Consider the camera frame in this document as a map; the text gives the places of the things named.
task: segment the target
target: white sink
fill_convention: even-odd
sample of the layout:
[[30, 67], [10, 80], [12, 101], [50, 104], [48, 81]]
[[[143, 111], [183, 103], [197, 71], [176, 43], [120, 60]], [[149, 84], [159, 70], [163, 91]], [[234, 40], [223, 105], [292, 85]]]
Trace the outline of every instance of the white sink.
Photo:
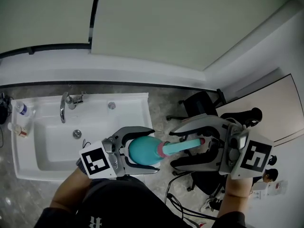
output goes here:
[[[94, 143], [125, 126], [152, 128], [147, 93], [84, 95], [74, 110], [66, 105], [66, 123], [60, 120], [60, 100], [61, 96], [21, 99], [35, 112], [31, 118], [13, 110], [12, 122], [28, 130], [26, 138], [11, 134], [18, 178], [63, 181], [75, 170], [84, 139]], [[109, 102], [116, 108], [109, 109]], [[73, 137], [74, 130], [80, 130], [80, 139]]]

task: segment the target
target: dark hair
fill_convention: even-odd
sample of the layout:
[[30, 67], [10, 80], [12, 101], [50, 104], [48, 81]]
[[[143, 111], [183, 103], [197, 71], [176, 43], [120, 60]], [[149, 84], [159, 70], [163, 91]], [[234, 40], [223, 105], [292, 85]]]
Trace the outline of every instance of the dark hair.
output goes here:
[[268, 165], [274, 165], [277, 161], [277, 157], [275, 155], [271, 156], [271, 159], [268, 161]]
[[269, 179], [275, 181], [277, 179], [279, 172], [277, 171], [277, 169], [269, 169], [269, 170], [265, 170], [265, 174], [269, 175], [268, 176]]

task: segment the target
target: floor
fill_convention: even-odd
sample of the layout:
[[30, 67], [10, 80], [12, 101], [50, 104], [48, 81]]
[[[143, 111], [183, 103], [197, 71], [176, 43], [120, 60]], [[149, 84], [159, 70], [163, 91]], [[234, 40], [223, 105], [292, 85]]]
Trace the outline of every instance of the floor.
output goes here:
[[[14, 99], [62, 95], [65, 91], [68, 91], [71, 95], [80, 94], [82, 91], [86, 94], [148, 92], [152, 125], [156, 131], [155, 136], [163, 141], [171, 142], [179, 140], [178, 137], [168, 135], [169, 131], [174, 128], [179, 121], [167, 121], [165, 116], [169, 114], [186, 115], [183, 106], [178, 105], [178, 101], [186, 99], [196, 93], [196, 91], [193, 90], [124, 85], [20, 86], [5, 88], [0, 91], [12, 96]], [[210, 97], [216, 99], [217, 95], [211, 93]], [[9, 119], [1, 126], [4, 146], [0, 149], [0, 228], [31, 228], [35, 225], [43, 208], [49, 206], [60, 183], [29, 181], [16, 178], [11, 152], [10, 131], [7, 129], [8, 122], [10, 122]], [[161, 200], [164, 199], [169, 181], [174, 178], [170, 161], [176, 158], [177, 156], [174, 155], [171, 158], [163, 160], [161, 162], [161, 170], [158, 173], [140, 177], [148, 188]], [[207, 197], [197, 188], [194, 191], [187, 192], [186, 189], [191, 184], [190, 176], [181, 177], [171, 185], [170, 192], [179, 199], [183, 206], [199, 212], [201, 205]], [[179, 214], [178, 211], [168, 203], [167, 205], [172, 208], [173, 212]], [[200, 222], [209, 222], [200, 218], [191, 219]]]

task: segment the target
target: small bottle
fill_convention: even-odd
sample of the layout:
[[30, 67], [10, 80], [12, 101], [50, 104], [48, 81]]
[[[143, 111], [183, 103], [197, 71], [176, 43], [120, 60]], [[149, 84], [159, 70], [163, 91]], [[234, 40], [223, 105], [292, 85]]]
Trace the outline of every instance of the small bottle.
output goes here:
[[28, 135], [28, 131], [24, 127], [21, 127], [18, 124], [9, 123], [8, 129], [13, 131], [16, 135], [23, 138], [27, 137]]
[[21, 115], [28, 117], [30, 116], [31, 110], [22, 101], [12, 101], [11, 105], [17, 110]]

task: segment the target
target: faucet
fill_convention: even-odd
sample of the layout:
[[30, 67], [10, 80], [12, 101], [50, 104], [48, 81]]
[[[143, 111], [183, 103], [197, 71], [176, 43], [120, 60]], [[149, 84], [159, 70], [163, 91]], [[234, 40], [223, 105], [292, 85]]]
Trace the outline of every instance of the faucet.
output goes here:
[[63, 93], [60, 102], [60, 118], [63, 124], [66, 122], [66, 118], [65, 118], [66, 103], [68, 108], [74, 110], [79, 103], [83, 103], [83, 97], [84, 97], [83, 92], [81, 92], [80, 96], [75, 96], [74, 98], [72, 98], [68, 92]]

